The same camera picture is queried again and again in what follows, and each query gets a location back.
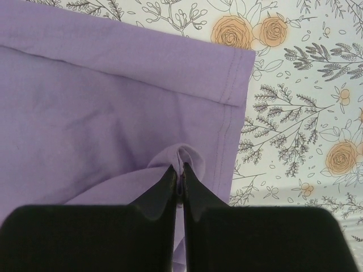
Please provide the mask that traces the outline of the purple t shirt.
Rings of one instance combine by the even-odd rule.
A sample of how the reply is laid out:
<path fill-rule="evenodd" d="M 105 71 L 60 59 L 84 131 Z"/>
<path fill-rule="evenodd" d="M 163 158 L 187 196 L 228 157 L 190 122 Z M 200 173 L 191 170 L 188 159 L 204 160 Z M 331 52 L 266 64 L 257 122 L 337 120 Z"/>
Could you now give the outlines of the purple t shirt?
<path fill-rule="evenodd" d="M 127 203 L 186 158 L 227 201 L 255 56 L 2 1 L 1 218 L 31 203 Z"/>

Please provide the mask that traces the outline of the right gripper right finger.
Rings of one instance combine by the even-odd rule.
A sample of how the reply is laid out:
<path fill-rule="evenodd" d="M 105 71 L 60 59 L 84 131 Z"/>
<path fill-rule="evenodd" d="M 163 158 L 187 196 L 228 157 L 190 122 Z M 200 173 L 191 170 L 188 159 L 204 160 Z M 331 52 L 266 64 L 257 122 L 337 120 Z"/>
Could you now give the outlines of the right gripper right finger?
<path fill-rule="evenodd" d="M 184 165 L 188 271 L 357 271 L 335 218 L 317 207 L 230 207 Z"/>

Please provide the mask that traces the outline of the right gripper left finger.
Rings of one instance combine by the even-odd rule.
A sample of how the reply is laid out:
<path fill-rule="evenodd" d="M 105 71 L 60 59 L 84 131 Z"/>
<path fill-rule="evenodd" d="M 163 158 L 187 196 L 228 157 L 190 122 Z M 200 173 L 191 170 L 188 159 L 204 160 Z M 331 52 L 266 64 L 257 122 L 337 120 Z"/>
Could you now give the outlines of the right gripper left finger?
<path fill-rule="evenodd" d="M 128 205 L 27 205 L 1 226 L 2 271 L 171 271 L 173 167 Z"/>

